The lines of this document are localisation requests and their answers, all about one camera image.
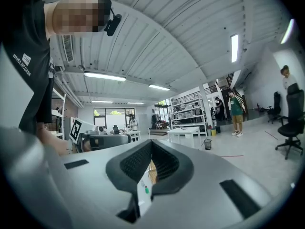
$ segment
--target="office chair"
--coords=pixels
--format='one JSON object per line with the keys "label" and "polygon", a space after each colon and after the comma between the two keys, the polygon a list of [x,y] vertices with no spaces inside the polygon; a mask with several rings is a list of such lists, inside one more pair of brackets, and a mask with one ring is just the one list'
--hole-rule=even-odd
{"label": "office chair", "polygon": [[114,134],[115,134],[115,135],[120,134],[120,132],[119,132],[119,128],[118,128],[118,126],[117,126],[117,125],[114,125],[114,126],[113,126],[113,131],[114,131]]}
{"label": "office chair", "polygon": [[289,146],[285,159],[288,159],[288,154],[292,146],[301,150],[301,155],[303,154],[303,148],[301,148],[301,141],[297,138],[298,134],[303,133],[305,121],[303,106],[304,106],[304,91],[300,90],[297,83],[291,85],[287,89],[287,103],[288,103],[288,123],[283,124],[283,116],[280,118],[282,121],[282,126],[278,128],[278,133],[288,137],[285,143],[276,146],[278,147]]}
{"label": "office chair", "polygon": [[278,92],[274,93],[274,108],[271,108],[271,106],[268,106],[269,110],[267,111],[269,120],[268,122],[271,121],[273,124],[273,121],[277,120],[280,116],[281,113],[281,107],[280,107],[280,102],[281,102],[281,95]]}

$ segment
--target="white floor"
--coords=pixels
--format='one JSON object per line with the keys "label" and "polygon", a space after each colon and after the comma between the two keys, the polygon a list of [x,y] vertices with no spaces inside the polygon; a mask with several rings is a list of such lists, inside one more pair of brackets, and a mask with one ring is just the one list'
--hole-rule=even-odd
{"label": "white floor", "polygon": [[[295,148],[290,150],[288,160],[284,159],[288,147],[275,150],[275,146],[285,142],[285,137],[277,132],[280,126],[279,122],[275,122],[247,127],[240,138],[232,136],[232,132],[208,136],[207,138],[212,140],[212,149],[208,151],[204,149],[205,136],[201,135],[202,145],[195,136],[195,146],[204,152],[222,156],[276,196],[295,182],[295,175],[302,158],[300,151]],[[142,139],[148,139],[148,135],[142,135]],[[151,139],[168,141],[168,135],[151,135]],[[190,139],[184,136],[181,136],[181,144],[191,148]]]}

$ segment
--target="hand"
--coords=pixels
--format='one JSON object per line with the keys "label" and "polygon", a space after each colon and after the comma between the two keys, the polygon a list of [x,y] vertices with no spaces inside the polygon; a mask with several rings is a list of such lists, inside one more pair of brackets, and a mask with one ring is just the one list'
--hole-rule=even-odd
{"label": "hand", "polygon": [[84,148],[84,152],[90,152],[90,151],[92,151],[92,148],[91,148],[89,139],[84,140],[84,142],[83,142],[83,148]]}

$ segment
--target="red line on floor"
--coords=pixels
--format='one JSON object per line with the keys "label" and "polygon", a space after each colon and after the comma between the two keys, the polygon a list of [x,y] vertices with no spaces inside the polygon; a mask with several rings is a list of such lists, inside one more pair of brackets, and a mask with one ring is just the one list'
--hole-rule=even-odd
{"label": "red line on floor", "polygon": [[273,136],[276,140],[278,140],[274,135],[271,135],[269,132],[266,132],[266,133],[268,133],[270,136]]}
{"label": "red line on floor", "polygon": [[233,155],[233,156],[221,156],[221,157],[225,157],[225,158],[230,158],[230,157],[241,157],[241,156],[243,156],[243,155]]}

